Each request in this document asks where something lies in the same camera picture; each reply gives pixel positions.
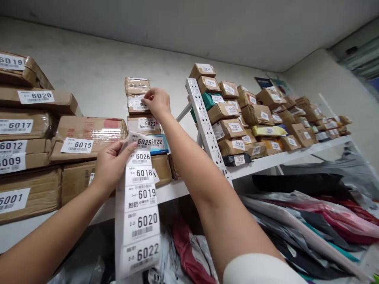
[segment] sticker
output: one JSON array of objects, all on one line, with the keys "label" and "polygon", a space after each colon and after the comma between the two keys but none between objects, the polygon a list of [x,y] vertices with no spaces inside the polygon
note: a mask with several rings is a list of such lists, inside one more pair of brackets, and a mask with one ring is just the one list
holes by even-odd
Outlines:
[{"label": "sticker", "polygon": [[24,58],[0,53],[0,68],[10,70],[25,70]]},{"label": "sticker", "polygon": [[232,140],[233,148],[245,151],[245,143],[241,140]]},{"label": "sticker", "polygon": [[212,100],[214,103],[224,103],[224,98],[222,96],[216,96],[216,95],[211,95]]},{"label": "sticker", "polygon": [[30,133],[33,120],[0,120],[0,134]]},{"label": "sticker", "polygon": [[263,111],[261,111],[261,118],[264,119],[264,120],[270,121],[270,119],[268,118],[268,114],[265,113],[265,112],[263,112]]},{"label": "sticker", "polygon": [[291,144],[292,146],[297,147],[297,143],[296,143],[296,140],[295,140],[295,139],[288,138],[288,143]]},{"label": "sticker", "polygon": [[0,214],[24,209],[28,201],[30,187],[0,192]]},{"label": "sticker", "polygon": [[225,109],[229,115],[238,115],[238,111],[236,110],[235,106],[225,106]]},{"label": "sticker", "polygon": [[25,170],[25,153],[0,158],[0,174]]},{"label": "sticker", "polygon": [[241,132],[243,131],[241,125],[239,123],[228,123],[229,127],[230,127],[230,130],[232,132]]},{"label": "sticker", "polygon": [[137,128],[142,130],[155,130],[158,128],[158,122],[155,118],[139,118]]},{"label": "sticker", "polygon": [[94,145],[93,140],[88,139],[76,139],[76,138],[68,138],[63,142],[61,153],[91,153],[92,146]]},{"label": "sticker", "polygon": [[22,105],[55,102],[52,91],[17,91]]},{"label": "sticker", "polygon": [[0,142],[0,158],[10,157],[14,154],[25,153],[27,140]]},{"label": "sticker", "polygon": [[205,79],[205,84],[207,86],[210,86],[210,87],[213,87],[213,88],[217,88],[217,83],[214,80]]},{"label": "sticker", "polygon": [[273,149],[275,149],[275,150],[281,150],[279,143],[276,143],[276,142],[273,142],[273,141],[270,141],[270,143],[271,143],[271,146],[272,146]]}]

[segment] white wall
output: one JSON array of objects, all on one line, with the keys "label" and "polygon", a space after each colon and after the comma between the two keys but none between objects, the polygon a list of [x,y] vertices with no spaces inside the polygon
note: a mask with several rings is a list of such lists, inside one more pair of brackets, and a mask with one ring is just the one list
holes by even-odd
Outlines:
[{"label": "white wall", "polygon": [[336,115],[353,120],[348,126],[363,155],[379,172],[379,105],[368,90],[348,70],[319,49],[287,70],[282,76],[297,96],[306,95],[326,115],[321,93]]},{"label": "white wall", "polygon": [[[75,95],[85,116],[126,120],[125,77],[149,78],[152,87],[166,89],[175,117],[188,103],[185,81],[194,63],[212,64],[219,81],[242,84],[253,93],[260,90],[254,77],[267,77],[253,68],[9,18],[0,17],[0,27],[0,50],[33,57],[55,89]],[[197,130],[190,114],[181,124],[196,140]]]}]

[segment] brown box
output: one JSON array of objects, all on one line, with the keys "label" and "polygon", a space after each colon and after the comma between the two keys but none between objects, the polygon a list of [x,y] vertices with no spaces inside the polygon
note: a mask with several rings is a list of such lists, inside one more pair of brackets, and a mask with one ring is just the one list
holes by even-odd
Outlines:
[{"label": "brown box", "polygon": [[263,89],[255,97],[259,104],[268,106],[270,110],[275,110],[287,102],[279,92],[270,89]]},{"label": "brown box", "polygon": [[215,78],[200,76],[197,80],[200,93],[221,93],[220,86]]},{"label": "brown box", "polygon": [[[23,97],[23,94],[28,97],[21,102],[20,96]],[[52,96],[54,102],[43,103],[43,99],[48,98],[48,96]],[[78,102],[73,94],[40,88],[0,84],[0,105],[2,107],[41,109],[56,114],[82,116]]]},{"label": "brown box", "polygon": [[68,164],[62,172],[62,206],[81,194],[90,182],[91,173],[95,173],[96,161],[80,164]]},{"label": "brown box", "polygon": [[166,154],[151,156],[151,164],[159,178],[159,182],[155,184],[155,187],[160,187],[171,182],[170,164]]},{"label": "brown box", "polygon": [[189,78],[195,78],[197,80],[200,78],[200,76],[214,78],[216,77],[216,72],[213,69],[212,65],[196,63],[192,67],[192,71],[189,75]]},{"label": "brown box", "polygon": [[283,151],[285,152],[301,148],[300,143],[297,141],[297,139],[293,135],[282,136],[279,138],[279,141],[281,142]]},{"label": "brown box", "polygon": [[259,124],[274,125],[268,106],[248,105],[242,109],[242,116],[250,127]]},{"label": "brown box", "polygon": [[2,177],[0,179],[0,193],[10,192],[11,198],[16,195],[21,200],[27,198],[24,208],[0,214],[0,224],[57,210],[60,207],[60,184],[61,169],[59,167],[31,170]]},{"label": "brown box", "polygon": [[238,91],[237,86],[233,82],[221,81],[219,83],[222,97],[225,99],[237,99]]},{"label": "brown box", "polygon": [[128,116],[128,131],[144,135],[162,134],[160,124],[152,114]]},{"label": "brown box", "polygon": [[[12,129],[15,129],[13,133],[3,134],[5,133],[4,127],[10,126],[9,121],[5,120],[16,120],[11,122],[13,123]],[[0,141],[50,138],[53,128],[55,128],[54,124],[50,114],[43,110],[0,108]]]},{"label": "brown box", "polygon": [[[8,63],[6,57],[11,63],[9,65],[12,65],[13,68],[9,67],[9,65],[4,65]],[[33,58],[4,51],[0,51],[0,58],[3,60],[2,63],[0,62],[1,83],[54,90],[53,86]],[[24,69],[15,70],[15,65],[18,65],[19,67],[24,66]]]},{"label": "brown box", "polygon": [[173,180],[182,179],[182,175],[180,174],[177,164],[175,163],[173,159],[173,155],[168,154],[168,158],[169,158],[169,164],[170,164],[170,169],[171,169],[171,176]]},{"label": "brown box", "polygon": [[[94,160],[104,147],[125,139],[127,134],[125,121],[120,118],[62,116],[53,139],[50,162],[57,164]],[[61,153],[66,138],[93,140],[91,153]]]},{"label": "brown box", "polygon": [[238,118],[239,113],[235,106],[232,104],[217,103],[212,106],[210,110],[208,110],[208,116],[210,124],[213,125],[221,119]]},{"label": "brown box", "polygon": [[225,139],[246,136],[246,131],[238,118],[220,120],[212,125],[212,129],[218,142]]}]

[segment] package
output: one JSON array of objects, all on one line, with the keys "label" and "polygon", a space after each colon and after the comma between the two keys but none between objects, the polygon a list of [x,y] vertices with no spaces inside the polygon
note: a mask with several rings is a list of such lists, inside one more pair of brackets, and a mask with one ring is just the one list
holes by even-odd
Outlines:
[{"label": "package", "polygon": [[242,109],[242,116],[250,127],[259,124],[274,125],[268,106],[248,105]]},{"label": "package", "polygon": [[161,134],[161,127],[152,114],[128,116],[128,130],[144,135]]},{"label": "package", "polygon": [[171,182],[169,158],[166,154],[152,156],[151,165],[154,172],[155,187],[160,187]]},{"label": "package", "polygon": [[283,147],[283,151],[288,152],[292,150],[296,150],[301,148],[300,143],[296,140],[295,136],[282,136],[279,138],[281,145]]},{"label": "package", "polygon": [[208,117],[210,124],[213,125],[221,119],[238,118],[239,113],[232,104],[217,103],[208,110]]},{"label": "package", "polygon": [[82,116],[73,94],[62,91],[0,84],[2,107],[43,109],[56,114]]},{"label": "package", "polygon": [[96,161],[68,164],[62,172],[62,206],[81,194],[95,176]]},{"label": "package", "polygon": [[0,224],[15,222],[60,207],[61,169],[50,167],[10,174],[0,179]]},{"label": "package", "polygon": [[220,86],[215,78],[200,76],[197,80],[200,93],[221,93]]},{"label": "package", "polygon": [[182,175],[180,174],[177,164],[175,163],[173,159],[173,155],[168,154],[168,158],[169,158],[169,164],[170,164],[170,169],[171,169],[171,177],[173,178],[173,180],[182,179]]},{"label": "package", "polygon": [[46,111],[0,108],[0,141],[50,138],[55,127]]},{"label": "package", "polygon": [[221,81],[219,83],[222,97],[225,99],[237,99],[238,91],[237,86],[233,82]]},{"label": "package", "polygon": [[238,118],[220,120],[212,125],[217,141],[246,136],[246,131]]},{"label": "package", "polygon": [[311,136],[311,129],[305,129],[301,123],[287,125],[288,133],[295,136],[296,140],[302,147],[309,147],[313,145]]},{"label": "package", "polygon": [[248,151],[251,159],[257,159],[267,156],[266,143],[253,143],[253,147]]},{"label": "package", "polygon": [[53,139],[50,162],[94,160],[104,147],[125,139],[127,134],[125,121],[120,118],[62,116]]},{"label": "package", "polygon": [[251,144],[245,144],[242,138],[229,139],[218,142],[221,156],[237,155],[243,152],[247,152],[252,146]]},{"label": "package", "polygon": [[246,107],[247,105],[256,105],[257,100],[255,98],[255,95],[248,91],[244,86],[239,85],[237,87],[238,91],[238,104],[241,108]]},{"label": "package", "polygon": [[54,90],[33,58],[4,51],[0,51],[0,82]]},{"label": "package", "polygon": [[256,125],[252,127],[254,136],[285,136],[287,135],[286,130],[279,126],[265,126],[265,125]]},{"label": "package", "polygon": [[259,104],[268,106],[270,110],[275,110],[287,102],[279,92],[270,89],[263,89],[255,97]]},{"label": "package", "polygon": [[193,65],[189,78],[195,78],[197,80],[200,78],[200,76],[214,78],[216,77],[216,72],[213,69],[212,65],[196,63]]}]

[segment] barcode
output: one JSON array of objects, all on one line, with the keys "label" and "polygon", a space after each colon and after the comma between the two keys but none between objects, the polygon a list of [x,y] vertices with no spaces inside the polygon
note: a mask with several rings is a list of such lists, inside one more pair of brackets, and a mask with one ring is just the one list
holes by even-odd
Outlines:
[{"label": "barcode", "polygon": [[139,235],[142,235],[144,233],[151,232],[153,230],[153,226],[148,226],[146,228],[135,230],[131,233],[131,237],[137,237]]},{"label": "barcode", "polygon": [[144,181],[144,180],[148,180],[149,177],[134,177],[133,178],[133,181]]}]

